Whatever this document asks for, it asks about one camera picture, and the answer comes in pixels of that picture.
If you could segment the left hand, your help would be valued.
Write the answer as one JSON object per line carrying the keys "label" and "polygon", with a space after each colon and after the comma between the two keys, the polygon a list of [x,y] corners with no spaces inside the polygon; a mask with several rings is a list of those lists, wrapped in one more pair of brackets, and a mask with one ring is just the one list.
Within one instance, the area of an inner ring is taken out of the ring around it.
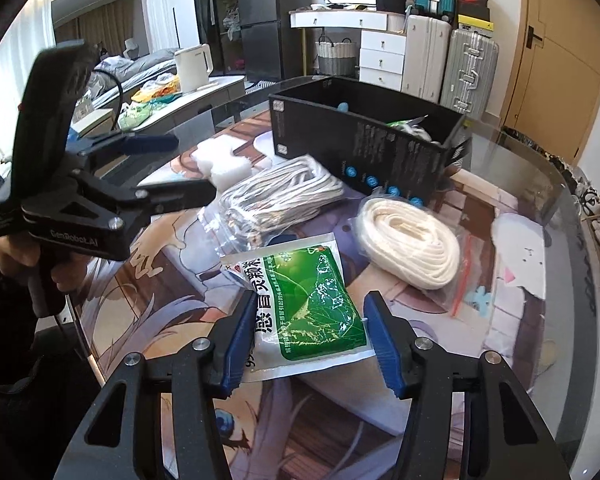
{"label": "left hand", "polygon": [[[0,271],[5,276],[20,278],[36,269],[41,247],[29,234],[0,237]],[[61,292],[73,292],[83,282],[91,258],[72,252],[67,260],[50,270],[50,277]]]}

